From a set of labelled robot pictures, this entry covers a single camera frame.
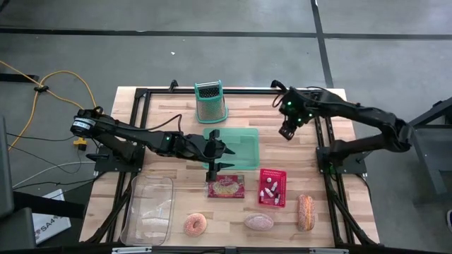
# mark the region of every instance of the cheese grater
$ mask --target cheese grater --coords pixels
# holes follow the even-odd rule
[[[195,83],[196,118],[200,123],[218,123],[227,118],[221,80]]]

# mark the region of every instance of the transparent storage bin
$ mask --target transparent storage bin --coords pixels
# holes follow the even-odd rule
[[[159,246],[170,237],[174,186],[167,177],[137,176],[121,242],[128,246]]]

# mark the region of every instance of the yellow cable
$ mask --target yellow cable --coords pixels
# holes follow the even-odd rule
[[[39,82],[37,82],[36,80],[33,80],[32,78],[28,77],[26,74],[22,73],[22,72],[19,71],[18,69],[16,69],[16,68],[10,66],[9,64],[7,64],[7,63],[5,63],[5,62],[3,62],[3,61],[0,61],[0,64],[3,64],[3,65],[5,65],[6,67],[8,67],[8,68],[14,70],[15,72],[21,74],[21,75],[24,76],[24,77],[26,77],[28,80],[32,81],[32,82],[33,82],[34,84],[36,84],[38,87],[43,87],[43,86],[44,86],[43,84],[44,84],[44,82],[46,81],[46,79],[52,77],[52,76],[55,75],[55,74],[58,74],[58,73],[68,73],[68,74],[74,75],[74,76],[77,77],[83,84],[85,84],[86,89],[87,89],[88,92],[90,93],[91,100],[93,101],[94,107],[97,106],[97,105],[96,105],[96,102],[95,102],[95,100],[94,100],[93,93],[91,92],[90,86],[89,86],[89,85],[86,83],[86,81],[84,81],[84,79],[82,79],[77,73],[74,73],[74,72],[72,72],[72,71],[55,71],[55,72],[53,72],[53,73],[50,73],[49,75],[46,75],[46,76],[41,80],[41,83],[39,83]],[[83,107],[82,107],[80,104],[78,104],[77,102],[73,102],[73,101],[71,101],[71,100],[69,100],[69,99],[60,97],[60,96],[56,95],[54,92],[52,92],[52,91],[50,91],[50,90],[48,90],[47,92],[48,92],[49,94],[51,94],[53,97],[55,97],[55,98],[57,98],[57,99],[60,99],[60,100],[63,101],[63,102],[68,102],[68,103],[70,103],[70,104],[73,104],[73,105],[77,106],[77,107],[80,108],[80,109],[83,109]],[[11,144],[10,148],[8,149],[8,151],[11,150],[11,148],[19,141],[20,137],[21,137],[22,134],[24,134],[24,132],[28,129],[28,126],[30,125],[31,121],[33,120],[33,116],[35,115],[35,109],[36,109],[36,104],[37,104],[37,98],[38,98],[38,96],[39,96],[39,92],[36,92],[36,93],[35,93],[35,98],[34,98],[34,100],[33,100],[33,107],[32,107],[32,111],[31,111],[30,118],[28,119],[27,124],[26,124],[25,127],[22,129],[22,131],[20,132],[20,134],[18,135],[18,137],[13,141],[13,143]]]
[[[19,133],[18,137],[11,143],[11,146],[8,148],[8,151],[11,150],[13,148],[13,146],[19,141],[20,137],[28,129],[28,126],[30,125],[31,121],[33,120],[33,116],[35,115],[35,109],[36,109],[36,103],[37,103],[37,96],[38,95],[39,95],[39,93],[36,92],[35,93],[35,98],[33,100],[33,107],[31,109],[31,115],[30,115],[30,118],[28,119],[27,124],[22,129],[22,131]]]
[[[82,79],[77,73],[74,73],[74,72],[72,72],[72,71],[55,71],[54,73],[50,73],[49,75],[45,76],[45,77],[41,80],[41,85],[44,85],[44,82],[46,81],[46,79],[48,79],[48,78],[50,78],[50,77],[52,77],[53,75],[58,74],[58,73],[67,73],[67,74],[74,75],[74,76],[75,76],[76,78],[78,78],[83,84],[85,84],[86,89],[87,89],[88,92],[90,93],[91,100],[93,101],[94,107],[97,107],[96,101],[94,100],[94,95],[93,95],[93,93],[91,92],[90,86],[89,86],[89,85],[86,83],[86,81],[84,81],[84,79]],[[75,102],[70,101],[69,99],[64,99],[64,98],[58,97],[58,96],[57,96],[56,94],[54,94],[53,92],[51,92],[50,94],[53,95],[54,97],[56,97],[57,99],[60,99],[60,100],[62,100],[62,101],[64,101],[64,102],[72,103],[72,104],[76,105],[77,107],[83,109],[80,105],[76,104]]]

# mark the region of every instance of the concrete floor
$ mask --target concrete floor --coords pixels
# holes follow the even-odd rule
[[[318,0],[324,32],[451,34],[449,0]],[[12,1],[0,13],[1,26],[112,30],[315,32],[310,0],[284,1]],[[452,41],[326,40],[335,87],[350,101],[381,107],[407,121],[452,95]],[[79,73],[109,113],[120,85],[192,85],[221,79],[226,86],[286,85],[325,87],[319,46],[314,38],[103,37],[75,35],[0,35],[0,59],[41,77],[61,69]],[[0,72],[11,72],[0,66]],[[91,107],[75,78],[49,80],[58,95]],[[8,131],[19,133],[28,119],[32,85],[2,83],[0,114]],[[66,138],[77,109],[42,95],[26,135]],[[376,130],[355,124],[357,137]],[[78,161],[65,143],[21,140],[19,148],[54,163]],[[19,151],[10,153],[13,182],[50,167]],[[405,154],[378,151],[367,159],[369,185],[381,242],[387,246],[452,253],[445,212],[452,204],[413,207],[429,191],[414,149]],[[29,183],[77,181],[92,177],[93,167],[74,175],[59,170]],[[64,190],[75,186],[64,187]],[[24,188],[42,195],[51,185]]]

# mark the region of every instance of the wood grain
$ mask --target wood grain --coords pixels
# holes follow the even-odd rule
[[[135,87],[118,87],[112,116],[129,122]],[[345,91],[332,89],[345,99]],[[175,201],[171,235],[164,245],[168,246],[256,246],[256,247],[308,247],[333,246],[331,223],[326,202],[323,177],[318,173],[315,148],[317,146],[314,122],[299,128],[295,137],[287,142],[278,130],[283,116],[272,108],[273,95],[225,95],[230,108],[228,119],[213,125],[199,124],[194,110],[194,95],[152,95],[147,127],[156,126],[175,114],[182,114],[182,130],[185,133],[202,133],[206,127],[250,127],[259,131],[260,168],[280,169],[287,172],[287,204],[285,208],[269,208],[258,205],[257,189],[259,170],[227,171],[221,174],[245,175],[245,199],[207,199],[205,197],[205,172],[199,162],[164,158],[146,151],[144,175],[167,176],[174,181]],[[140,122],[141,109],[137,123]],[[355,132],[351,121],[332,118],[337,139],[353,140]],[[163,131],[177,129],[177,121],[161,128]],[[109,214],[114,197],[118,174],[107,173],[96,181],[91,193],[81,241],[89,238]],[[344,177],[350,212],[371,239],[379,241],[374,216],[366,186],[356,176]],[[297,230],[297,197],[310,195],[316,206],[316,224],[312,231]],[[182,225],[187,215],[200,212],[206,216],[206,232],[198,238],[185,236]],[[252,231],[243,219],[253,212],[272,217],[275,226],[266,232]],[[339,211],[341,236],[345,230]],[[118,217],[119,237],[122,222]]]

